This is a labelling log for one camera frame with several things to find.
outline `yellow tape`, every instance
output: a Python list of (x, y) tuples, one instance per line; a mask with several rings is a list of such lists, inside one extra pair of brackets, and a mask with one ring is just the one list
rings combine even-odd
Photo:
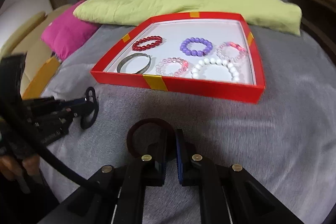
[(123, 38), (122, 38), (122, 40), (126, 43), (128, 40), (130, 40), (131, 39), (131, 37), (129, 36), (129, 34), (126, 34)]
[(251, 46), (253, 39), (254, 39), (253, 34), (250, 32), (248, 37), (247, 37), (247, 43), (248, 43), (249, 47)]
[(190, 17), (200, 17), (200, 13), (199, 12), (190, 12), (189, 16)]
[(50, 79), (56, 73), (58, 67), (60, 66), (59, 61), (56, 57), (50, 57), (43, 66), (38, 70), (33, 80), (29, 83), (25, 92), (22, 95), (22, 99), (32, 99), (40, 97), (42, 91), (49, 83)]
[(142, 75), (152, 90), (168, 91), (165, 82), (160, 75)]

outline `human hand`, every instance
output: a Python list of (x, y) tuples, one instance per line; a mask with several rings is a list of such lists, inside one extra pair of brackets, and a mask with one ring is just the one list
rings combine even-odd
[[(22, 166), (27, 170), (28, 175), (39, 174), (40, 157), (30, 156), (22, 161)], [(8, 180), (14, 180), (16, 176), (22, 176), (22, 168), (17, 161), (8, 155), (0, 157), (0, 172)]]

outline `purple beaded bracelet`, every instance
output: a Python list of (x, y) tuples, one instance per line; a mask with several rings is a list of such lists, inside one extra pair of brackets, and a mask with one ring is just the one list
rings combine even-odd
[[(202, 43), (206, 45), (206, 47), (202, 51), (196, 51), (196, 50), (191, 51), (187, 48), (187, 45), (189, 43)], [(212, 43), (209, 40), (205, 40), (204, 38), (191, 37), (191, 38), (187, 38), (186, 40), (182, 42), (180, 46), (180, 51), (185, 53), (185, 55), (203, 56), (203, 55), (207, 55), (212, 50), (212, 48), (213, 48)]]

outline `red box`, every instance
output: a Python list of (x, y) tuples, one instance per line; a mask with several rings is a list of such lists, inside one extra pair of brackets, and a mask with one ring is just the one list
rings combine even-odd
[[(160, 75), (134, 75), (106, 72), (105, 68), (125, 47), (130, 47), (133, 39), (153, 23), (176, 20), (228, 19), (241, 24), (246, 44), (249, 47), (250, 63), (254, 84), (238, 84), (212, 80), (188, 79)], [(102, 84), (135, 86), (139, 88), (182, 92), (208, 97), (257, 103), (265, 89), (265, 78), (261, 59), (254, 37), (248, 24), (240, 14), (222, 12), (190, 12), (151, 17), (135, 27), (120, 39), (92, 68), (91, 74)]]

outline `bed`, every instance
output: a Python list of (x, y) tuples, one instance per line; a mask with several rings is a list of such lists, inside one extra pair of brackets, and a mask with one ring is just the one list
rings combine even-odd
[[(85, 131), (76, 119), (69, 135), (48, 148), (89, 178), (103, 165), (130, 162), (126, 134), (135, 122), (162, 118), (182, 128), (186, 139), (216, 164), (242, 164), (304, 223), (322, 223), (336, 203), (336, 68), (304, 31), (297, 37), (250, 27), (267, 84), (257, 105), (98, 84), (90, 69), (133, 28), (102, 25), (61, 64), (42, 93), (69, 100), (93, 86), (98, 118)], [(150, 124), (139, 129), (139, 151), (157, 138), (156, 130)], [(41, 170), (59, 201), (77, 188), (44, 161)], [(164, 187), (147, 188), (143, 223), (200, 223), (198, 204), (197, 189), (179, 185), (171, 161)]]

